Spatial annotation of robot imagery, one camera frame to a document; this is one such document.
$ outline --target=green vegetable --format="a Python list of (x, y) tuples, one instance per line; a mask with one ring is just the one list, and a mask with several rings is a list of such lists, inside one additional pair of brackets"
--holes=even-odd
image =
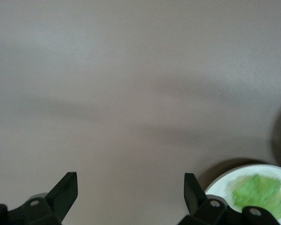
[(232, 192), (234, 205), (240, 209), (257, 206), (268, 210), (276, 219), (281, 218), (281, 181), (261, 175), (241, 177), (241, 183)]

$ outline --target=gray surface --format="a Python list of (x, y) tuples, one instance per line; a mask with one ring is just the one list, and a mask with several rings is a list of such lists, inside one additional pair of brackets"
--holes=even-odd
[(0, 1), (0, 203), (77, 171), (64, 225), (174, 225), (238, 158), (281, 165), (281, 1)]

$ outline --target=white plate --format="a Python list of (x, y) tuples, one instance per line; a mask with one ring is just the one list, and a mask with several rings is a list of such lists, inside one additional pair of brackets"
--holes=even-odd
[(275, 177), (281, 180), (281, 167), (274, 165), (246, 165), (237, 167), (218, 177), (209, 185), (205, 192), (207, 195), (216, 195), (223, 198), (232, 209), (240, 212), (233, 206), (232, 191), (234, 188), (231, 187), (231, 182), (237, 180), (241, 176), (250, 176), (254, 174)]

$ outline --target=gray tabletop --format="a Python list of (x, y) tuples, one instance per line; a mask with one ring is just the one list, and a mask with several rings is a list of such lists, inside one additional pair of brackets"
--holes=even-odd
[(64, 225), (175, 225), (184, 173), (281, 166), (281, 0), (0, 1), (0, 203), (77, 171)]

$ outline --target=round plate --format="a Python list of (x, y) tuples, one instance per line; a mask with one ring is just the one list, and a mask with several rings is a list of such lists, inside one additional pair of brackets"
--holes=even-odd
[(207, 195), (216, 195), (223, 198), (232, 209), (240, 212), (233, 206), (233, 188), (231, 187), (231, 182), (237, 180), (239, 177), (254, 174), (275, 177), (281, 180), (281, 167), (274, 165), (246, 165), (237, 167), (218, 177), (209, 185), (205, 192)]

